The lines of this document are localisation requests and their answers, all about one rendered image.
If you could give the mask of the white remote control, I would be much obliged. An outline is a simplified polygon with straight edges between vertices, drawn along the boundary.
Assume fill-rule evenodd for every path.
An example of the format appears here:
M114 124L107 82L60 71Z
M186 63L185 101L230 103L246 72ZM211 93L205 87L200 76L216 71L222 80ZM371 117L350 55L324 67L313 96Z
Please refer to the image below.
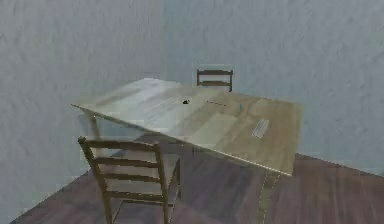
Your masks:
M269 126L269 121L267 119L260 119L256 125L256 127L252 131L252 135L259 139L262 139L265 135Z

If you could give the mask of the light wooden table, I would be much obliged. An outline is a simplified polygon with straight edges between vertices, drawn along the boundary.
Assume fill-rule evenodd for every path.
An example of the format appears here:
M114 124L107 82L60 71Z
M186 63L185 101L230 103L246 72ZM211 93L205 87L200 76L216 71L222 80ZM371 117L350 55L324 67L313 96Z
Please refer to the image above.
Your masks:
M197 150L264 169L257 224L266 224L274 184L281 176L294 173L303 112L297 103L143 78L72 105L89 117L158 133ZM252 135L260 119L269 121L262 139Z

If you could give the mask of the brown wooden slat-back chair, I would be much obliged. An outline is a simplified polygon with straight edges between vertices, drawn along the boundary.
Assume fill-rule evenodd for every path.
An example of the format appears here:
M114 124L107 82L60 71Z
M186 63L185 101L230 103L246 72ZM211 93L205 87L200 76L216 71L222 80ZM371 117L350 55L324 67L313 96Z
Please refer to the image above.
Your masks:
M233 90L233 70L205 69L196 70L196 85L206 87L227 87L228 91Z
M181 198L181 159L160 145L138 141L78 138L99 186L107 224L115 224L123 204L159 205L163 223Z

